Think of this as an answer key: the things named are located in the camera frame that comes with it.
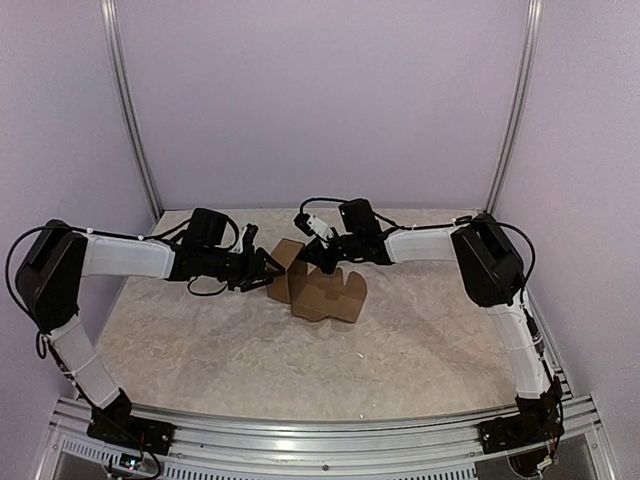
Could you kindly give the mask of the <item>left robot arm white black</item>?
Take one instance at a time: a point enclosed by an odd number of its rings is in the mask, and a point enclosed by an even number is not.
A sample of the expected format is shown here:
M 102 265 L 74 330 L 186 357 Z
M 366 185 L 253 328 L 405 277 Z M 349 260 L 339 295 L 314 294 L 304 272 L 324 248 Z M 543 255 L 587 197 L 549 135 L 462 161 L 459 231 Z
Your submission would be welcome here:
M 60 370 L 91 407 L 93 426 L 121 445 L 133 443 L 140 424 L 79 319 L 82 280 L 140 277 L 192 285 L 206 277 L 224 290 L 247 292 L 285 272 L 255 246 L 257 226 L 239 227 L 228 215 L 205 208 L 150 236 L 75 227 L 57 219 L 29 233 L 35 241 L 7 286 L 36 324 Z

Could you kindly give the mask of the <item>brown cardboard paper box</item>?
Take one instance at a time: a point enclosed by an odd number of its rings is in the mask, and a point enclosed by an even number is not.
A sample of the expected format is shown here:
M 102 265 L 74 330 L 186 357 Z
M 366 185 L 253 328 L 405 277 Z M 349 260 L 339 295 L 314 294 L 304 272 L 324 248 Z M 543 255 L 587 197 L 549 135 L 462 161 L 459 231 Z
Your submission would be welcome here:
M 309 322 L 335 319 L 356 323 L 364 306 L 368 289 L 365 278 L 358 272 L 347 275 L 340 267 L 332 274 L 297 258 L 304 244 L 281 239 L 271 256 L 284 268 L 267 286 L 267 296 L 290 306 L 290 313 Z

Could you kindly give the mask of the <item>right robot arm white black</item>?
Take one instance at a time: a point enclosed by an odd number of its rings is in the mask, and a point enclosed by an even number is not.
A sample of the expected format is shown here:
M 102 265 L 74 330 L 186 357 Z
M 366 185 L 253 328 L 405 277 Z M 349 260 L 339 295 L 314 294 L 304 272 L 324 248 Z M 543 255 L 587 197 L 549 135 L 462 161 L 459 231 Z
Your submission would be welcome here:
M 547 360 L 544 340 L 526 292 L 532 269 L 510 241 L 511 226 L 492 215 L 458 217 L 448 224 L 401 226 L 375 212 L 364 198 L 339 200 L 345 231 L 299 210 L 295 226 L 309 237 L 301 260 L 323 273 L 342 262 L 390 266 L 453 261 L 469 299 L 485 310 L 506 349 L 516 385 L 516 415 L 481 428 L 488 450 L 537 442 L 557 444 L 564 433 L 562 387 Z

